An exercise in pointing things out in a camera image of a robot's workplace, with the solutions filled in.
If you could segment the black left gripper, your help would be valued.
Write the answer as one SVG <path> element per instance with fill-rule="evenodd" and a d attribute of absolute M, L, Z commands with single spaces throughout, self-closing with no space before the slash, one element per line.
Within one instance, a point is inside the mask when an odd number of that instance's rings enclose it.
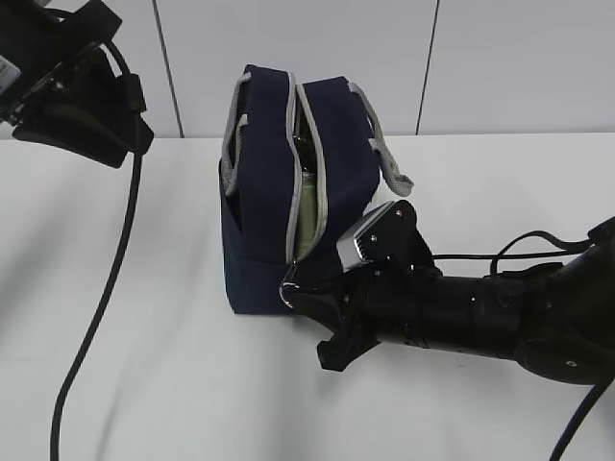
<path fill-rule="evenodd" d="M 1 3 L 1 120 L 11 123 L 25 100 L 13 138 L 111 168 L 129 153 L 148 152 L 154 132 L 141 116 L 146 105 L 140 79 L 114 74 L 104 51 L 69 64 L 45 85 L 59 67 L 112 40 L 121 24 L 102 1 L 87 1 L 74 12 L 46 1 Z"/>

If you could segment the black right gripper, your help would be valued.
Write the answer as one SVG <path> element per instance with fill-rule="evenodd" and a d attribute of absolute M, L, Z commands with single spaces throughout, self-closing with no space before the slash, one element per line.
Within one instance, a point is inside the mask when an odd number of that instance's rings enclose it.
<path fill-rule="evenodd" d="M 324 279 L 309 279 L 298 268 L 283 277 L 283 303 L 332 332 L 317 346 L 320 365 L 342 372 L 383 341 L 395 342 L 409 329 L 406 296 L 442 275 L 418 231 L 418 216 L 407 200 L 390 210 L 390 235 L 401 244 L 396 257 Z"/>

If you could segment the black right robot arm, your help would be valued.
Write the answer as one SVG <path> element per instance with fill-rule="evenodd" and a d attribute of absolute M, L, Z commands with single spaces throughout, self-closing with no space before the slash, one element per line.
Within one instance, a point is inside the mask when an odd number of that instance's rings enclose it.
<path fill-rule="evenodd" d="M 321 366 L 341 372 L 385 342 L 494 357 L 543 378 L 593 385 L 614 375 L 614 223 L 557 241 L 568 263 L 540 261 L 481 278 L 450 277 L 405 200 L 373 209 L 338 240 L 330 276 L 292 266 L 280 287 L 298 315 L 327 328 Z"/>

